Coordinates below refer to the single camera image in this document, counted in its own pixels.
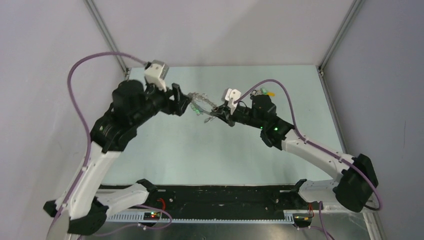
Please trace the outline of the large silver keyring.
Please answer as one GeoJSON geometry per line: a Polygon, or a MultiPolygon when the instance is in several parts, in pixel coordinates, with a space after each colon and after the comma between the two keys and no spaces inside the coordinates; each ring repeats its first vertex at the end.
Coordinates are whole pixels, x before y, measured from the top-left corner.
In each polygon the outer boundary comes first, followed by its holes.
{"type": "Polygon", "coordinates": [[[203,121],[204,124],[213,121],[216,118],[212,115],[212,113],[218,110],[218,106],[209,100],[205,93],[190,92],[188,93],[188,97],[191,99],[191,110],[197,116],[207,116],[207,118],[203,121]]]}

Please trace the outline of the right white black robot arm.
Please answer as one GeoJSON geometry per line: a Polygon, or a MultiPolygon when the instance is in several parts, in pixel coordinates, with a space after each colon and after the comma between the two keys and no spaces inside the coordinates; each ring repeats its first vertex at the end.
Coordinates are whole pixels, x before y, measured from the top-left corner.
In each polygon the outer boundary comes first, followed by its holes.
{"type": "Polygon", "coordinates": [[[253,96],[251,107],[240,106],[237,100],[227,97],[222,105],[213,107],[211,115],[231,127],[239,123],[260,129],[260,138],[269,148],[296,155],[324,171],[335,182],[333,187],[326,184],[327,196],[347,210],[359,213],[382,208],[378,178],[367,155],[353,156],[313,142],[294,123],[277,115],[269,96],[253,96]]]}

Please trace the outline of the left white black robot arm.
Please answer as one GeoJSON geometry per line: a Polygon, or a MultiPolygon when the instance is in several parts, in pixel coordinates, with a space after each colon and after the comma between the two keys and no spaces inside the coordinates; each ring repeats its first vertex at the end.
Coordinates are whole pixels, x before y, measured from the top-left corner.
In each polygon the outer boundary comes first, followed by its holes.
{"type": "Polygon", "coordinates": [[[158,202],[157,187],[146,179],[109,196],[96,195],[114,161],[137,136],[137,129],[157,113],[181,116],[191,102],[178,84],[159,88],[138,80],[121,82],[112,92],[112,103],[87,135],[87,149],[73,182],[56,200],[47,201],[44,210],[53,217],[47,233],[49,240],[96,233],[106,219],[125,209],[143,205],[153,208],[158,202]]]}

